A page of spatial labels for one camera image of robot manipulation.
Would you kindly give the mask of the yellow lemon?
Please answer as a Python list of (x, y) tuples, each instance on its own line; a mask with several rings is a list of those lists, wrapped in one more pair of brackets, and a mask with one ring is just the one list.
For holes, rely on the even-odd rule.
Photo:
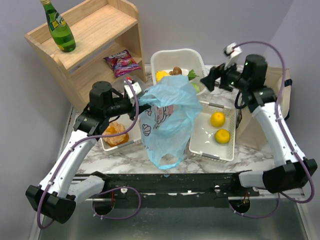
[(215, 128), (222, 127), (226, 122), (226, 116), (223, 112), (215, 112), (210, 117), (210, 123)]

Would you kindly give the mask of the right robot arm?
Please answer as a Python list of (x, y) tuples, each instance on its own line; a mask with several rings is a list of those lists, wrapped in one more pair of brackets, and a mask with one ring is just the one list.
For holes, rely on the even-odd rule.
[(237, 71), (236, 64), (227, 66), (223, 63), (212, 67), (200, 81), (210, 92), (217, 86), (217, 79), (221, 89), (240, 90), (245, 106), (260, 124), (272, 151), (273, 169), (240, 172), (237, 184), (243, 188), (255, 187), (280, 193), (304, 187), (318, 165), (313, 158), (306, 158), (295, 143), (281, 110), (276, 106), (278, 96), (265, 86), (267, 67), (263, 56), (250, 54), (246, 56), (242, 72)]

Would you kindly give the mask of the red chili pepper toy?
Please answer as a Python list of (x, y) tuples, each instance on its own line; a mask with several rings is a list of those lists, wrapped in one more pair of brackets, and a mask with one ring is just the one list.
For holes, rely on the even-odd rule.
[(195, 71), (192, 69), (188, 72), (187, 77), (189, 81), (192, 81), (193, 79), (199, 77), (199, 75), (197, 75)]

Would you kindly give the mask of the green lime toy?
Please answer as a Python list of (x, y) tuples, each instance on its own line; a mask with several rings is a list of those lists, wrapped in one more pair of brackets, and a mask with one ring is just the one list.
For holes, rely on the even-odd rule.
[(230, 139), (231, 139), (231, 135), (229, 133), (228, 130), (226, 129), (219, 129), (215, 135), (214, 135), (214, 139), (218, 144), (227, 144)]

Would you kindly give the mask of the orange bread slice toy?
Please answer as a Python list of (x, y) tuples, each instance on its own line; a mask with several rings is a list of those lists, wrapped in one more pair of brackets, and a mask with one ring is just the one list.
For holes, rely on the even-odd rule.
[[(126, 130), (125, 126), (116, 121), (111, 122), (106, 130), (103, 132), (103, 135), (116, 135), (122, 133)], [(112, 137), (103, 137), (103, 141), (108, 144), (110, 147), (115, 147), (121, 144), (124, 144), (129, 141), (129, 134), (125, 133), (122, 135), (112, 136)]]

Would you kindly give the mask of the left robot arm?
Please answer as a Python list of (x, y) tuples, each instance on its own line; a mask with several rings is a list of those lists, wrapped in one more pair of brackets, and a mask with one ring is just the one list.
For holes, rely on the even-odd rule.
[(117, 190), (109, 176), (97, 171), (76, 185), (72, 181), (88, 152), (105, 137), (103, 133), (111, 118), (129, 116), (132, 124), (123, 131), (126, 134), (136, 125), (139, 114), (149, 108), (147, 104), (139, 105), (138, 97), (144, 91), (138, 82), (125, 79), (123, 87), (124, 93), (120, 93), (107, 81), (92, 85), (89, 102), (76, 118), (65, 149), (46, 177), (38, 185), (27, 188), (25, 195), (36, 211), (40, 229), (46, 229), (41, 216), (64, 224), (81, 202)]

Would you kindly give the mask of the green lettuce toy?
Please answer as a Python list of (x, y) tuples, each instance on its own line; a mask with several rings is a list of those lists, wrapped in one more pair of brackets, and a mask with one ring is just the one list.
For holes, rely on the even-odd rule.
[(199, 92), (201, 91), (200, 87), (199, 87), (196, 83), (191, 82), (191, 85), (194, 87), (194, 89), (195, 89), (195, 91), (196, 91), (197, 93), (199, 93)]

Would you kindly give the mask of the light blue plastic grocery bag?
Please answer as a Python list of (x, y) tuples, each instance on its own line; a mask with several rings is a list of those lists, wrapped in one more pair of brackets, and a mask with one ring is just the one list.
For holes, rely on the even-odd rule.
[(187, 76), (165, 76), (138, 99), (149, 105), (139, 115), (141, 142), (149, 160), (159, 169), (177, 167), (194, 130), (202, 105)]

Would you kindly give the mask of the yellow cabbage toy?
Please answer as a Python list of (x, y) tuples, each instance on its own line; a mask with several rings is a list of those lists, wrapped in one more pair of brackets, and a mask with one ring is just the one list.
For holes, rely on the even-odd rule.
[(167, 77), (167, 76), (170, 76), (170, 74), (168, 72), (166, 72), (166, 71), (157, 71), (156, 75), (155, 75), (156, 82), (157, 83), (160, 82), (163, 77)]

